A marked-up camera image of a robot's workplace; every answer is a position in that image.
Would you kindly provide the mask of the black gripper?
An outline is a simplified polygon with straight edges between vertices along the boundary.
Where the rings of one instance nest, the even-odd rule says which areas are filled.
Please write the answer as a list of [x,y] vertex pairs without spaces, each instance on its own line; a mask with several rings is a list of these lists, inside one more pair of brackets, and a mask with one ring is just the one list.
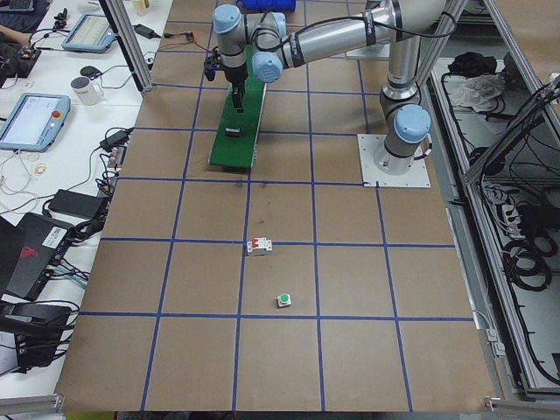
[[233,85],[233,107],[238,113],[243,113],[243,85],[245,80],[248,78],[248,67],[246,65],[238,67],[225,66],[223,71],[226,80]]

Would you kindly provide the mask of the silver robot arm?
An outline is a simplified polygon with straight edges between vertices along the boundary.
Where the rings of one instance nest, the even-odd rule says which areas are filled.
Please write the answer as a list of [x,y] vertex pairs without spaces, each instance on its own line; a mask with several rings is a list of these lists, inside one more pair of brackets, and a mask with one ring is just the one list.
[[387,45],[389,70],[380,104],[388,133],[374,152],[374,163],[382,172],[402,175],[417,160],[417,149],[431,128],[431,117],[420,104],[417,65],[420,40],[439,18],[457,23],[443,1],[381,1],[359,14],[288,32],[281,12],[244,14],[234,4],[223,4],[213,12],[218,45],[206,58],[205,76],[212,81],[217,72],[223,72],[233,108],[242,112],[250,75],[270,84],[289,68],[362,47]]

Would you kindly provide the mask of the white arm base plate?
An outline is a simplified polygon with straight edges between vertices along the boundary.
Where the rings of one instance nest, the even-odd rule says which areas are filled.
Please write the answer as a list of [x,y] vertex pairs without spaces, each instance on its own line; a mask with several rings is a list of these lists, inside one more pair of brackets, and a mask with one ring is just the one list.
[[390,45],[370,45],[346,52],[346,58],[348,60],[388,61],[389,53]]
[[420,143],[412,157],[394,157],[385,150],[383,134],[358,134],[362,184],[381,188],[430,188],[431,182]]

